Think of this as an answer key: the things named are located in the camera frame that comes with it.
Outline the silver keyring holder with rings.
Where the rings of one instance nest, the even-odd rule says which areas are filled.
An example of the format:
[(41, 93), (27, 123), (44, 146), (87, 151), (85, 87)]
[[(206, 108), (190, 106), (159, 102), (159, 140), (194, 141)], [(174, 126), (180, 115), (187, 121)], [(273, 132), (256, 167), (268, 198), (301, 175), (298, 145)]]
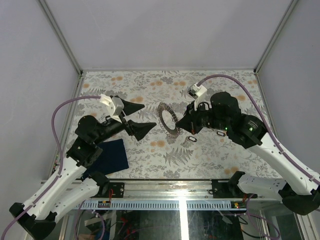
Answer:
[(162, 127), (171, 137), (178, 137), (180, 128), (177, 127), (178, 117), (173, 108), (168, 104), (161, 102), (157, 107), (157, 116)]

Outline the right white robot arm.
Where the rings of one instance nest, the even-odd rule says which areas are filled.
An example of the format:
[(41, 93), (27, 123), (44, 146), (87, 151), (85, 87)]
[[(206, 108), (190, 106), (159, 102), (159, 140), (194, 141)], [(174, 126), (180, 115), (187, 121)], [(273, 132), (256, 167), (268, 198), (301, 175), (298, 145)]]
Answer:
[(225, 131), (233, 143), (259, 156), (282, 177), (263, 178), (237, 171), (227, 182), (231, 196), (254, 194), (271, 198), (302, 216), (319, 209), (319, 173), (285, 149), (262, 120), (242, 113), (238, 100), (229, 93), (215, 93), (210, 103), (202, 102), (199, 107), (189, 104), (176, 125), (193, 135), (203, 128)]

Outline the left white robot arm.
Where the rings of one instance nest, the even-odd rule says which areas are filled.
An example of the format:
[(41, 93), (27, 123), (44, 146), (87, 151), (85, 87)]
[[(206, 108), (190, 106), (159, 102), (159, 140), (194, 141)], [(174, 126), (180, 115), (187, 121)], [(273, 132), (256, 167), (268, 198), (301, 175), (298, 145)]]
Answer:
[(110, 181), (100, 171), (91, 173), (79, 186), (66, 193), (67, 188), (98, 159), (103, 150), (98, 146), (110, 137), (125, 131), (142, 140), (157, 124), (125, 120), (145, 106), (125, 101), (118, 96), (96, 96), (106, 106), (104, 122), (86, 115), (78, 122), (77, 138), (66, 154), (60, 154), (60, 164), (44, 185), (23, 203), (15, 202), (9, 209), (13, 222), (35, 240), (44, 240), (60, 219), (77, 205), (91, 197), (107, 197)]

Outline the black oval key tag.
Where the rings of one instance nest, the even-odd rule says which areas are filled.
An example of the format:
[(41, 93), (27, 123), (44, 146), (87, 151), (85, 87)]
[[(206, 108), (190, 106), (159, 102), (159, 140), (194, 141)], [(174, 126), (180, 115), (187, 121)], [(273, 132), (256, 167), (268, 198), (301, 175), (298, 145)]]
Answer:
[(188, 136), (187, 139), (193, 143), (196, 143), (198, 140), (193, 136)]

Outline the floral patterned table mat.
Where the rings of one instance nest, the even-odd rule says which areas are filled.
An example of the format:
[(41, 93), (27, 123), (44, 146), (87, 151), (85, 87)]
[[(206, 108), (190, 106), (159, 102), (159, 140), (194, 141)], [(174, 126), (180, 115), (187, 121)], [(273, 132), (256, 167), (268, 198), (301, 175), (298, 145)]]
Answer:
[[(108, 174), (114, 179), (229, 179), (236, 171), (262, 178), (279, 174), (256, 154), (233, 143), (226, 136), (204, 128), (192, 136), (180, 129), (171, 137), (162, 127), (157, 114), (163, 102), (173, 108), (178, 120), (192, 102), (188, 88), (205, 79), (208, 102), (213, 94), (228, 92), (238, 100), (241, 111), (248, 115), (266, 115), (258, 81), (251, 70), (180, 70), (180, 71), (87, 71), (80, 81), (79, 100), (73, 115), (66, 147), (76, 140), (79, 120), (87, 115), (103, 122), (107, 108), (97, 96), (118, 96), (145, 107), (129, 116), (137, 123), (156, 123), (142, 139), (136, 140), (125, 131), (106, 142), (122, 139), (129, 168)], [(192, 136), (197, 142), (187, 137)]]

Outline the dark blue cloth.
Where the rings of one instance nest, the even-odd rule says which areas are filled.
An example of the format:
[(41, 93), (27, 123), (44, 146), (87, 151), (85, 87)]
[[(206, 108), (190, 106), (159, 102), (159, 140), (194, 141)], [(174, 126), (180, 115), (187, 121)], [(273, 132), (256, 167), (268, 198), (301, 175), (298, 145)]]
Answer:
[(102, 149), (102, 153), (80, 177), (82, 180), (95, 172), (109, 175), (129, 168), (126, 149), (122, 139), (102, 142), (98, 146)]

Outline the aluminium front rail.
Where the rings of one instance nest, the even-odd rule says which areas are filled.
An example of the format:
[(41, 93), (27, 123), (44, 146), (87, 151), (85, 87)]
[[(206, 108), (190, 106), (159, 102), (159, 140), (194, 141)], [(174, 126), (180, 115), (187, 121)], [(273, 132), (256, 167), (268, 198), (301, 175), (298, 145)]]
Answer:
[[(123, 198), (108, 198), (106, 192), (109, 183), (125, 183)], [(245, 177), (244, 181), (238, 185), (244, 193), (257, 194), (257, 198), (272, 199), (280, 201), (279, 191), (289, 191), (290, 187), (284, 179)], [(51, 200), (60, 202), (63, 197), (68, 200), (75, 199), (81, 202), (85, 199), (93, 198), (103, 201), (117, 199), (141, 199), (141, 200), (173, 200), (180, 197), (188, 199), (212, 198), (215, 200), (240, 201), (241, 198), (214, 198), (212, 193), (211, 180), (191, 180), (191, 181), (156, 181), (156, 180), (116, 180), (103, 182), (99, 186), (93, 179), (85, 181), (59, 184), (47, 181), (36, 193), (41, 196), (42, 201)]]

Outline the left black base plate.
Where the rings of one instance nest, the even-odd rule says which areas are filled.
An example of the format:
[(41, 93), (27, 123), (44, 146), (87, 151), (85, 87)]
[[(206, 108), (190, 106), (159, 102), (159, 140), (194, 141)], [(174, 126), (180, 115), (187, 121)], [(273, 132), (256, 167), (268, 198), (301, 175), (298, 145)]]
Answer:
[(124, 182), (110, 182), (106, 191), (106, 196), (109, 199), (122, 199), (125, 192)]

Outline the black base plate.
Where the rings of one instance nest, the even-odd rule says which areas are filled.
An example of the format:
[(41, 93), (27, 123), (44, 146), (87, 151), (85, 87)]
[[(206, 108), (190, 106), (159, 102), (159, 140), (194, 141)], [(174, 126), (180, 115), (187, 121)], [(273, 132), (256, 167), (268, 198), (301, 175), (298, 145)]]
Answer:
[(215, 199), (243, 199), (244, 197), (250, 197), (253, 195), (253, 198), (258, 197), (257, 194), (253, 193), (244, 193), (238, 187), (239, 180), (229, 179), (229, 180), (211, 180), (211, 190), (212, 195)]
[(110, 182), (106, 191), (106, 196), (109, 199), (122, 199), (125, 192), (124, 182)]

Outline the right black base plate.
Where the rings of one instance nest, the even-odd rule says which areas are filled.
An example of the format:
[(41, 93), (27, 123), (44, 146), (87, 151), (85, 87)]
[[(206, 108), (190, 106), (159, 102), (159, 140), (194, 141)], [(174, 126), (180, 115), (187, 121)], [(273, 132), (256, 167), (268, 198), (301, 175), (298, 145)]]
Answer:
[(211, 190), (212, 195), (215, 199), (243, 199), (244, 197), (250, 197), (253, 195), (253, 198), (258, 197), (257, 194), (253, 193), (244, 193), (238, 187), (239, 180), (229, 179), (229, 180), (211, 180)]

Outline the left aluminium frame post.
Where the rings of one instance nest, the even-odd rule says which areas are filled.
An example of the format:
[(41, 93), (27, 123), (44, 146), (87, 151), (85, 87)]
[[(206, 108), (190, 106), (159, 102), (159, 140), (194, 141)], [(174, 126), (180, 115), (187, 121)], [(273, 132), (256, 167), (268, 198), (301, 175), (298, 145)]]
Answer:
[(75, 55), (73, 54), (63, 32), (59, 24), (57, 23), (48, 3), (46, 0), (37, 0), (37, 4), (39, 5), (40, 9), (42, 10), (45, 18), (47, 19), (53, 33), (55, 34), (60, 46), (62, 47), (64, 53), (66, 54), (68, 60), (70, 61), (71, 65), (73, 66), (75, 72), (81, 76), (83, 73), (83, 69), (81, 68), (80, 64), (78, 63)]

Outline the aluminium frame post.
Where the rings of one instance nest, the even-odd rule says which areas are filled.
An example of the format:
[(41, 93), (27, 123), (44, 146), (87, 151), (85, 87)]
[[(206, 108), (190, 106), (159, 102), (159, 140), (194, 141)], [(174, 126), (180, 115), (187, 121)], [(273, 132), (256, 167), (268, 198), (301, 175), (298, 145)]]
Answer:
[(292, 13), (294, 12), (294, 10), (299, 2), (300, 2), (299, 0), (291, 0), (290, 1), (288, 7), (286, 8), (283, 16), (281, 17), (281, 19), (279, 21), (275, 31), (273, 32), (270, 40), (268, 41), (266, 48), (264, 49), (261, 57), (259, 58), (256, 66), (253, 69), (253, 72), (255, 74), (258, 73), (260, 71), (260, 69), (262, 68), (264, 62), (268, 58), (268, 55), (272, 51), (277, 39), (279, 38), (280, 34), (282, 33), (282, 30), (286, 26), (287, 21), (291, 17)]
[(73, 66), (75, 72), (81, 76), (83, 73), (83, 69), (81, 68), (80, 64), (78, 63), (75, 55), (73, 54), (63, 32), (59, 24), (57, 23), (48, 3), (46, 0), (37, 0), (37, 4), (39, 5), (40, 9), (42, 10), (45, 18), (47, 19), (53, 33), (55, 34), (60, 46), (62, 47), (64, 53), (66, 54), (68, 60), (70, 61), (71, 65)]

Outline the right aluminium frame post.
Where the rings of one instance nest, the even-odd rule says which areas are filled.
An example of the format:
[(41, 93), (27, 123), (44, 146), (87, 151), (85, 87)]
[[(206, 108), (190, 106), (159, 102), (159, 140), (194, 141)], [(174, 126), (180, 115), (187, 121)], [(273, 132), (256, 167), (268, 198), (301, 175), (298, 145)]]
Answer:
[(291, 17), (292, 13), (294, 12), (294, 10), (299, 2), (300, 2), (299, 0), (291, 0), (290, 1), (288, 7), (286, 8), (283, 16), (281, 17), (281, 19), (279, 21), (275, 31), (273, 32), (270, 40), (268, 41), (266, 48), (264, 49), (261, 57), (259, 58), (256, 66), (253, 69), (253, 72), (255, 74), (258, 73), (260, 71), (260, 69), (262, 68), (264, 62), (268, 58), (268, 55), (272, 51), (277, 39), (279, 38), (280, 34), (282, 33), (282, 30), (286, 26), (287, 21)]

